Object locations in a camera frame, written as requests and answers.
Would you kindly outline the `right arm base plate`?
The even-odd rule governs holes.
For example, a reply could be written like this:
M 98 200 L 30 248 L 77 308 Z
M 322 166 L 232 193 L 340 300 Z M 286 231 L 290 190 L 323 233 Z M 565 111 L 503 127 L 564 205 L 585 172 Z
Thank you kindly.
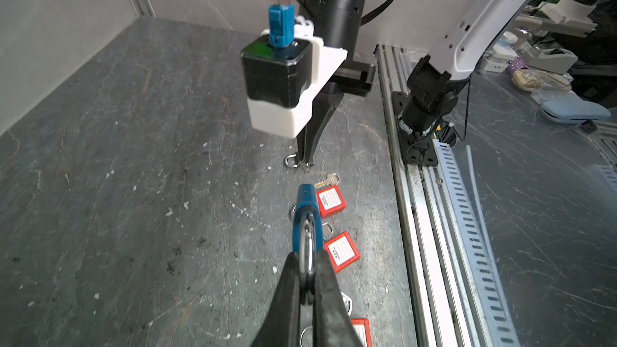
M 391 103 L 403 163 L 406 165 L 437 166 L 433 144 L 437 122 L 427 124 L 427 116 L 413 101 L 410 94 L 393 92 Z

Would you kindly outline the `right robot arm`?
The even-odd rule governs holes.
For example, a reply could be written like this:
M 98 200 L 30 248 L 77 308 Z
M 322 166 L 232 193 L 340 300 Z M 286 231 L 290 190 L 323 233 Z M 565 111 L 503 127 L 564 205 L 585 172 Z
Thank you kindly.
M 429 163 L 428 141 L 456 105 L 482 54 L 526 0 L 273 0 L 268 28 L 241 51 L 254 129 L 296 139 L 312 165 L 342 96 L 366 95 L 375 68 L 355 60 L 359 43 L 403 42 L 427 54 L 411 74 L 398 128 L 411 163 Z

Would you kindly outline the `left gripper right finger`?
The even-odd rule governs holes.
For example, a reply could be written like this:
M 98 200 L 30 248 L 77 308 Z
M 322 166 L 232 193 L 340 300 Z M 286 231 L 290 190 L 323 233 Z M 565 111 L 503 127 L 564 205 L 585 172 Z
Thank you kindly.
M 357 346 L 362 343 L 345 309 L 329 254 L 320 250 L 316 258 L 313 304 L 314 346 Z

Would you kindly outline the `red padlock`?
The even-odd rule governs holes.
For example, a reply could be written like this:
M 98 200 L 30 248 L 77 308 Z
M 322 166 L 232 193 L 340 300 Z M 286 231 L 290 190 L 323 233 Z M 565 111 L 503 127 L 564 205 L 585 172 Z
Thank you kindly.
M 343 212 L 347 208 L 345 199 L 338 186 L 329 186 L 317 192 L 317 201 L 321 218 Z
M 372 347 L 371 325 L 367 318 L 352 319 L 351 323 L 363 347 Z M 300 346 L 313 345 L 313 326 L 305 327 L 300 334 Z
M 324 244 L 335 273 L 339 273 L 361 258 L 361 255 L 348 231 L 333 237 Z

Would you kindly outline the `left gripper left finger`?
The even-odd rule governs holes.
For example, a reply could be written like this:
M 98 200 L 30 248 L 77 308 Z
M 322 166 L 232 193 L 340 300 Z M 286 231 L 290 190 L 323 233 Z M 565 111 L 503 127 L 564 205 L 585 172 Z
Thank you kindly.
M 267 315 L 251 346 L 300 345 L 299 257 L 290 252 Z

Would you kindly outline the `blue padlock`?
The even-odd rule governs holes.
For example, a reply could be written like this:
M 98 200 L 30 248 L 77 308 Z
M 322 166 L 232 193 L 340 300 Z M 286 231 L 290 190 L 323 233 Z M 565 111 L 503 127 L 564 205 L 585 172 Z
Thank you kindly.
M 314 294 L 317 254 L 323 249 L 321 213 L 313 184 L 301 184 L 293 215 L 292 250 L 299 258 L 300 291 Z

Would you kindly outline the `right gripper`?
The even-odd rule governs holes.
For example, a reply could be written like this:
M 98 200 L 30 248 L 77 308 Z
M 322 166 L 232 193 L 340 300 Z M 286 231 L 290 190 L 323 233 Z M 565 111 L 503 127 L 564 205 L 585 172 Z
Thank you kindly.
M 375 64 L 347 59 L 329 81 L 338 85 L 344 93 L 366 97 L 371 92 L 375 75 Z M 313 157 L 321 135 L 343 97 L 343 93 L 319 93 L 313 100 L 311 119 L 300 132 L 300 162 L 303 166 L 313 166 Z

